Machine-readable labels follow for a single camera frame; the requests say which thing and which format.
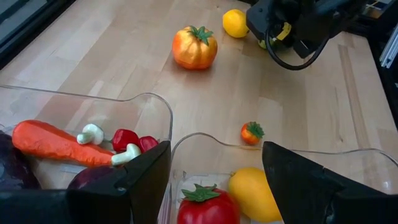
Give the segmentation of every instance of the wooden table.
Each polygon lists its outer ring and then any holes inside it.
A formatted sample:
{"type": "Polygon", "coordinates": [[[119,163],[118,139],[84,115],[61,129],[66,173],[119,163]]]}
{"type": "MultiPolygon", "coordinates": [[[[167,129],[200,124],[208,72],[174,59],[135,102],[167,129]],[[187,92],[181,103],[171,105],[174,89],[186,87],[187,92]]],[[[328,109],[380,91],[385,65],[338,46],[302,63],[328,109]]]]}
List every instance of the wooden table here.
{"type": "MultiPolygon", "coordinates": [[[[204,132],[242,144],[243,123],[265,140],[322,152],[375,147],[398,158],[398,133],[365,38],[341,33],[309,68],[273,62],[252,34],[234,39],[222,15],[235,0],[77,1],[0,72],[0,83],[128,99],[163,96],[174,111],[175,144],[204,132]],[[190,72],[173,60],[179,29],[206,26],[219,43],[213,66],[190,72]]],[[[300,64],[293,52],[282,52],[300,64]]]]}

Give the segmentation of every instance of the purple eggplant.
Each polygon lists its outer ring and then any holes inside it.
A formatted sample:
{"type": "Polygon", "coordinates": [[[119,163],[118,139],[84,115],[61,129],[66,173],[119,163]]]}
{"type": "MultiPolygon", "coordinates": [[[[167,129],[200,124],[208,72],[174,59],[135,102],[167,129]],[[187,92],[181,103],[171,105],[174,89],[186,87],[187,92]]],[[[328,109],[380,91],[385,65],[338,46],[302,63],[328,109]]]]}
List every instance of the purple eggplant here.
{"type": "Polygon", "coordinates": [[[0,190],[41,189],[21,151],[9,135],[0,131],[0,190]]]}
{"type": "Polygon", "coordinates": [[[93,183],[101,177],[112,173],[114,170],[115,168],[108,166],[86,168],[78,173],[75,178],[73,178],[68,186],[68,189],[80,189],[87,184],[93,183]]]}

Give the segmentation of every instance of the orange tomato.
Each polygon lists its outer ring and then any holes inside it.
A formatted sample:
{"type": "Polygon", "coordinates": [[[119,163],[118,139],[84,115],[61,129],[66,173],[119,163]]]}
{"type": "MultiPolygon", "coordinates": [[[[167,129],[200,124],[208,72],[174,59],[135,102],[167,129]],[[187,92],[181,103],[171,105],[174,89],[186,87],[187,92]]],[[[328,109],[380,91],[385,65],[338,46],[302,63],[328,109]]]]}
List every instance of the orange tomato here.
{"type": "Polygon", "coordinates": [[[241,129],[241,137],[248,144],[257,144],[263,137],[264,132],[256,122],[248,122],[241,129]]]}
{"type": "Polygon", "coordinates": [[[186,27],[176,33],[172,52],[175,61],[187,69],[208,68],[217,54],[217,41],[213,32],[205,27],[186,27]]]}

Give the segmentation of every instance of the black cable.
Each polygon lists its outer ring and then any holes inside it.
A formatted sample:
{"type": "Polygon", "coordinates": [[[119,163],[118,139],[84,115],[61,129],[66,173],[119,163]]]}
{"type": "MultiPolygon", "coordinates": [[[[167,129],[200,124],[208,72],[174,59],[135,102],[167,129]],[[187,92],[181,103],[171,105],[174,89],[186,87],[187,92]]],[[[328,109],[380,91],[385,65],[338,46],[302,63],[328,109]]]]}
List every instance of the black cable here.
{"type": "Polygon", "coordinates": [[[269,37],[269,30],[271,29],[272,26],[269,26],[266,30],[266,33],[264,34],[264,38],[265,38],[265,42],[266,42],[266,47],[267,50],[269,52],[269,55],[272,57],[272,59],[274,59],[274,61],[289,70],[292,71],[298,71],[304,68],[307,68],[308,66],[310,66],[317,58],[318,56],[321,54],[323,48],[326,46],[326,44],[328,43],[329,38],[325,38],[325,40],[322,41],[321,45],[319,46],[319,48],[315,51],[315,53],[312,55],[312,57],[310,58],[310,60],[308,60],[307,62],[305,62],[302,65],[289,65],[286,62],[282,61],[274,52],[274,50],[272,49],[271,46],[271,41],[270,41],[270,37],[269,37]]]}

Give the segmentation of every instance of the cherry tomato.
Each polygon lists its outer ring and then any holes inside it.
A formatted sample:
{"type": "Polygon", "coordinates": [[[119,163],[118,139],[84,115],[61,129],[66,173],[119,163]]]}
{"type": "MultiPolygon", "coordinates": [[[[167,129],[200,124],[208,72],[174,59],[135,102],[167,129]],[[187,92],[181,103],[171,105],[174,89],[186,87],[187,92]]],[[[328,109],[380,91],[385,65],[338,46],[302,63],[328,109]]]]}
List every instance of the cherry tomato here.
{"type": "Polygon", "coordinates": [[[139,148],[141,153],[151,150],[153,147],[157,146],[159,143],[152,136],[144,136],[139,138],[139,148]]]}
{"type": "Polygon", "coordinates": [[[128,144],[139,146],[138,135],[134,131],[119,129],[112,138],[113,150],[116,152],[125,152],[128,144]]]}
{"type": "Polygon", "coordinates": [[[257,144],[263,137],[264,132],[256,122],[248,122],[241,129],[241,137],[248,144],[257,144]]]}

